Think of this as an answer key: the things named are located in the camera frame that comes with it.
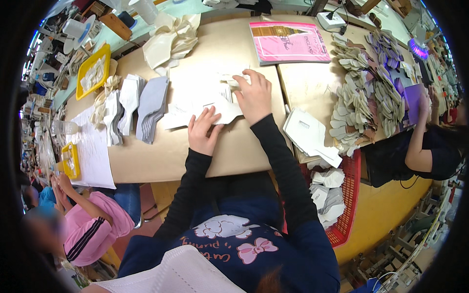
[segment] black long sleeve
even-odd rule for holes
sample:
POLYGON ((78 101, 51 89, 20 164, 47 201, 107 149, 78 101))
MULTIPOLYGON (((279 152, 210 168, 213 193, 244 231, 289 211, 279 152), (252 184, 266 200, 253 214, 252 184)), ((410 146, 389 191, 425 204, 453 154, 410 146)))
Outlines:
POLYGON ((309 220, 318 220, 316 205, 296 159, 287 147, 272 114, 251 126, 269 158, 275 179, 285 201, 285 218, 288 232, 309 220))
POLYGON ((195 201, 200 194, 200 188, 211 162, 212 157, 189 149, 185 165, 186 173, 181 178, 181 185, 174 195, 164 223, 153 237, 174 239, 189 229, 195 201))

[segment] hand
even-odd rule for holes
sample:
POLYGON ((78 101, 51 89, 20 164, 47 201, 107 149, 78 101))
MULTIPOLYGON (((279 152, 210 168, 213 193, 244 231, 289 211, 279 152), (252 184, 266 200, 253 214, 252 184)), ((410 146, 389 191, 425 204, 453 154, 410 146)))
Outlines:
POLYGON ((431 103, 433 104, 433 108, 439 108, 439 99, 437 96, 437 91, 435 90, 435 87, 430 85, 428 87, 428 95, 430 96, 431 103))
POLYGON ((192 118, 189 122, 189 147, 198 153, 212 156, 213 150, 215 149, 215 144, 217 143, 218 134, 223 128, 223 124, 215 126, 210 134, 210 137, 207 137, 207 132, 218 119, 220 119, 221 114, 218 113, 215 116, 215 107, 212 106, 210 110, 205 108, 199 118, 196 120, 196 116, 192 115, 192 118))
POLYGON ((239 83, 242 92, 236 90, 234 94, 244 117, 252 126, 272 113, 272 84, 254 70, 246 69, 242 73, 251 77, 251 85, 241 76, 234 75, 233 79, 239 83))
POLYGON ((59 187, 67 193, 67 191, 73 190, 72 183, 70 182, 70 178, 65 175, 65 173, 60 173, 59 176, 56 178, 57 184, 59 184, 59 187))
POLYGON ((429 107, 430 107, 430 97, 425 94, 420 95, 420 99, 418 101, 418 110, 419 110, 419 118, 420 119, 425 119, 425 121, 428 118, 428 112, 429 112, 429 107))

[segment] pink notebook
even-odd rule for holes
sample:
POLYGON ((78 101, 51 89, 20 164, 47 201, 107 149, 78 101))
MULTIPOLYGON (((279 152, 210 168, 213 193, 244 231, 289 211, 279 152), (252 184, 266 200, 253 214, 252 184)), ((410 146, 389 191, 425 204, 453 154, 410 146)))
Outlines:
POLYGON ((260 65, 321 62, 331 58, 316 28, 310 23, 249 23, 260 65))

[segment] blue shirt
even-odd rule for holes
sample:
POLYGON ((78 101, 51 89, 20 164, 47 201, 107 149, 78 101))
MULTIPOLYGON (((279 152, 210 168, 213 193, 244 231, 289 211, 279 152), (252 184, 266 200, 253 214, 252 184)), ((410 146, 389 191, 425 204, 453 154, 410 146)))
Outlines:
POLYGON ((233 203, 219 205, 227 215, 213 216, 210 207, 195 211, 194 218, 204 214, 206 220, 176 240, 133 236, 118 277, 149 270, 161 262, 166 251, 192 245, 246 292, 254 292, 261 277, 276 268, 281 268, 280 281, 286 292, 339 292, 337 259, 318 221, 307 221, 286 235, 261 220, 262 210, 269 210, 266 206, 273 201, 256 198, 233 203))
POLYGON ((41 192, 39 192, 39 206, 40 207, 54 207, 57 203, 55 200, 54 191, 52 187, 47 186, 41 192))

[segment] black stripe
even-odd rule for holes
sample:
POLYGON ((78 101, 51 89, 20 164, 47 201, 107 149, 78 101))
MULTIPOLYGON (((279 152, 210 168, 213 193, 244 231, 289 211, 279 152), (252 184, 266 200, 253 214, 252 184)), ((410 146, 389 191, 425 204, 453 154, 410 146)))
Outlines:
POLYGON ((76 259, 76 257, 80 254, 86 244, 90 241, 90 239, 93 237, 93 235, 96 233, 102 223, 104 223, 104 219, 102 217, 99 217, 98 220, 93 223, 93 225, 86 231, 86 233, 83 234, 80 240, 78 240, 78 242, 72 247, 72 249, 69 250, 67 254, 67 259, 69 261, 73 261, 76 259))
POLYGON ((104 223, 104 219, 103 218, 99 218, 98 219, 98 225, 95 227, 95 229, 89 234, 89 236, 85 239, 85 241, 82 241, 82 244, 78 247, 78 250, 76 251, 76 253, 70 257, 70 260, 69 261, 74 261, 79 255, 80 253, 83 251, 83 249, 86 247, 86 244, 88 244, 88 242, 90 241, 90 239, 93 237, 93 235, 98 231, 99 227, 101 226, 102 223, 104 223))
POLYGON ((71 257, 73 254, 75 254, 75 251, 78 249, 78 247, 81 245, 81 243, 83 241, 86 240, 86 238, 88 237, 88 235, 93 231, 94 227, 99 225, 98 224, 98 221, 100 220, 101 217, 99 217, 94 223, 93 225, 88 229, 88 231, 86 231, 83 236, 75 243, 75 245, 68 251, 67 253, 67 258, 71 257))

